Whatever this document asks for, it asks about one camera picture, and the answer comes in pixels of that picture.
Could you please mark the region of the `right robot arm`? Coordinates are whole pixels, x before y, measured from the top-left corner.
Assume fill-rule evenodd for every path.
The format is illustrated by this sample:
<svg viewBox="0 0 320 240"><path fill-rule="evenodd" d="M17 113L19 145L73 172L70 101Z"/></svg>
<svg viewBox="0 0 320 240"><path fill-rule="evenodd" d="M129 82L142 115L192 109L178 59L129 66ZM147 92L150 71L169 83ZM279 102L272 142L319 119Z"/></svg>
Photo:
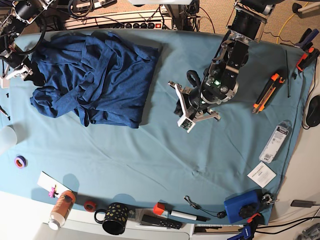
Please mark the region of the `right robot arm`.
<svg viewBox="0 0 320 240"><path fill-rule="evenodd" d="M10 11L0 20L0 86L10 86L10 80L19 77L35 86L44 86L46 80L29 55L35 52L44 40L47 21L43 12L53 4L52 0L14 0ZM35 20L41 20L42 32L38 42L30 50L22 50L15 43L23 30Z"/></svg>

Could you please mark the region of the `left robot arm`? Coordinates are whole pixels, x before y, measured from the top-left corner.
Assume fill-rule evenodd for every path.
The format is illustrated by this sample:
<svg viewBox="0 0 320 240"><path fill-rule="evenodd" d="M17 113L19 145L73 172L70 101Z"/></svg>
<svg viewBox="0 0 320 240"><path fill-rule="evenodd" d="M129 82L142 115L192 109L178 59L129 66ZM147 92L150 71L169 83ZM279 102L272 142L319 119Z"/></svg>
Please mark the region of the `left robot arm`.
<svg viewBox="0 0 320 240"><path fill-rule="evenodd" d="M179 116L179 127L190 132L197 122L212 118L220 120L219 113L212 108L236 95L239 70L249 58L249 43L260 41L275 6L273 0L237 0L233 7L233 22L227 25L228 31L203 77L189 70L186 78L192 87L168 82L178 96L174 113Z"/></svg>

